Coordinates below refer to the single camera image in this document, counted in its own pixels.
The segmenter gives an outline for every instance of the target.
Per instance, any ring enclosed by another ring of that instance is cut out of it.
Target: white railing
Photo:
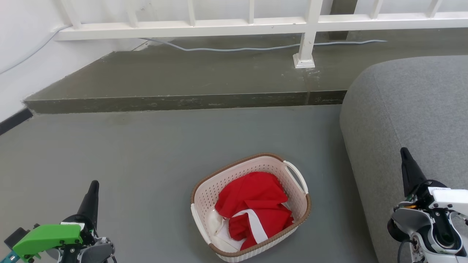
[[[133,0],[124,0],[128,23],[82,24],[72,0],[61,0],[73,27],[59,32],[55,40],[84,40],[139,37],[204,37],[302,33],[296,68],[315,67],[312,58],[315,35],[321,31],[424,29],[468,27],[468,12],[437,12],[442,0],[428,1],[425,13],[380,14],[383,0],[375,0],[368,15],[320,15],[322,0],[310,0],[304,17],[255,18],[249,0],[249,18],[197,20],[194,0],[187,0],[189,21],[139,22]]]

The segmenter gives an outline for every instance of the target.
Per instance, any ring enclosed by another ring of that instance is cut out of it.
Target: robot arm
[[[58,263],[117,263],[114,244],[96,232],[99,182],[92,181],[78,212],[55,225],[34,225],[33,230],[18,228],[6,240],[12,250],[0,263],[22,259],[33,263],[39,252],[46,251]]]
[[[453,190],[427,180],[407,148],[401,149],[405,201],[395,208],[387,224],[390,235],[410,242],[417,263],[468,263],[463,238],[452,217],[468,214],[468,190]]]

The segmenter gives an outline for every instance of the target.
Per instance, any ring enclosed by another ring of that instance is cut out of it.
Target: concrete step
[[[189,110],[341,103],[367,67],[393,59],[468,54],[468,29],[353,31],[348,41],[386,43],[314,48],[314,69],[295,69],[298,48],[274,51],[181,51],[167,45],[115,52],[53,83],[24,102],[35,113]],[[275,47],[300,35],[186,37],[184,48]],[[326,42],[319,34],[316,42]]]

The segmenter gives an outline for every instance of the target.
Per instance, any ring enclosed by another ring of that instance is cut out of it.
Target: red cloth
[[[241,250],[256,245],[247,214],[232,218],[237,212],[252,209],[268,238],[293,224],[291,211],[284,205],[288,200],[276,176],[253,172],[230,182],[220,193],[216,211],[229,220],[229,234],[234,240],[247,238]]]

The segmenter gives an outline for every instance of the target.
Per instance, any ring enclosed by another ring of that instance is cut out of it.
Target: basket handle
[[[302,174],[300,173],[300,171],[290,162],[288,161],[283,161],[283,163],[289,167],[289,169],[293,170],[294,173],[296,174],[297,178],[299,178],[299,181],[300,181],[300,184],[302,185],[302,192],[305,193],[305,194],[308,194],[309,193],[309,189],[307,188],[307,184],[306,184],[306,180],[304,180],[304,177],[302,177]],[[299,184],[297,183],[296,181],[296,178],[294,178],[294,176],[291,174],[291,172],[289,171],[288,168],[286,168],[286,172],[288,172],[289,176],[291,177],[291,179],[299,186]]]
[[[211,244],[210,238],[208,237],[208,234],[206,233],[205,228],[203,227],[202,220],[200,220],[197,210],[195,209],[195,204],[191,204],[190,209],[192,210],[192,217],[195,220],[195,224],[197,225],[200,234],[202,234],[203,239],[208,245]]]

